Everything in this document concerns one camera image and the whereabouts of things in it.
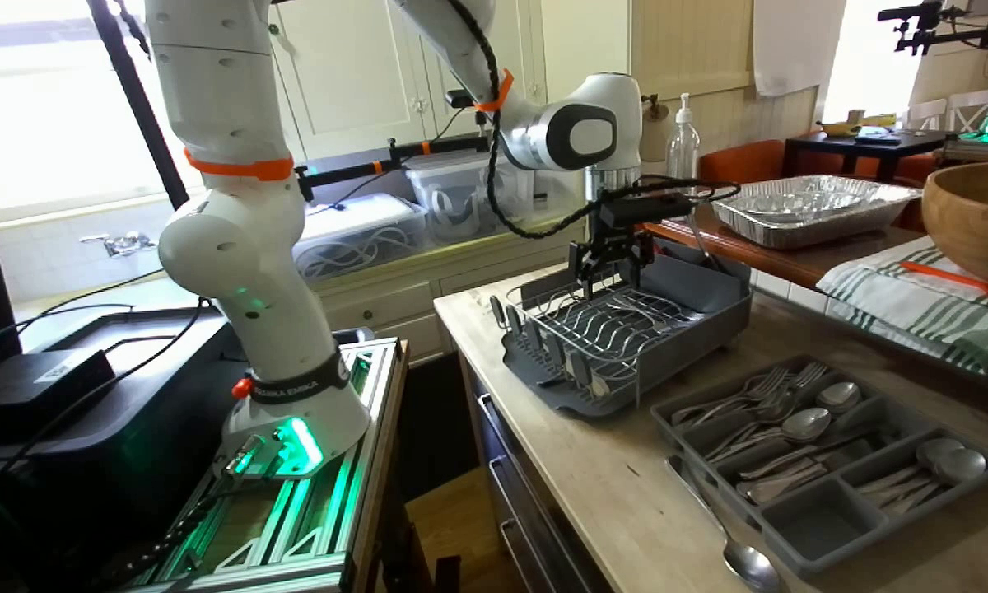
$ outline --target wooden bowl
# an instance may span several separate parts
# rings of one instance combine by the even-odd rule
[[[988,280],[988,160],[933,171],[922,225],[944,256]]]

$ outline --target towel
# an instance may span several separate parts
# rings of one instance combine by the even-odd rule
[[[915,238],[828,270],[818,285],[835,301],[828,314],[988,377],[988,293],[908,274],[908,263],[965,274],[933,238]]]
[[[831,80],[847,0],[755,0],[757,96],[786,96]]]

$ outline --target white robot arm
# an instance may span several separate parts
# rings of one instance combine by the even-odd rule
[[[492,0],[400,8],[477,101],[498,101],[517,165],[589,167],[593,190],[640,178],[640,88],[630,75],[593,75],[546,110],[505,88],[498,98],[477,36]],[[293,268],[304,200],[281,133],[268,12],[271,0],[147,0],[168,120],[208,184],[171,218],[158,256],[171,280],[217,301],[250,359],[225,447],[261,459],[264,473],[306,477],[353,447],[369,416],[316,293]]]

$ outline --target window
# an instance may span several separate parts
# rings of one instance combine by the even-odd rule
[[[126,45],[163,120],[147,56],[133,40]],[[88,3],[0,0],[0,222],[126,200],[163,200],[163,189]]]
[[[899,0],[847,0],[820,110],[822,123],[847,123],[850,110],[867,110],[867,117],[907,112],[919,75],[919,56],[895,54],[892,23],[880,23],[880,11],[887,8],[899,8]]]

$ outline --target bottle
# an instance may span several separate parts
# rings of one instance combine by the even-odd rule
[[[689,91],[683,91],[679,117],[673,120],[673,142],[670,142],[670,178],[697,178],[697,127],[692,120]]]

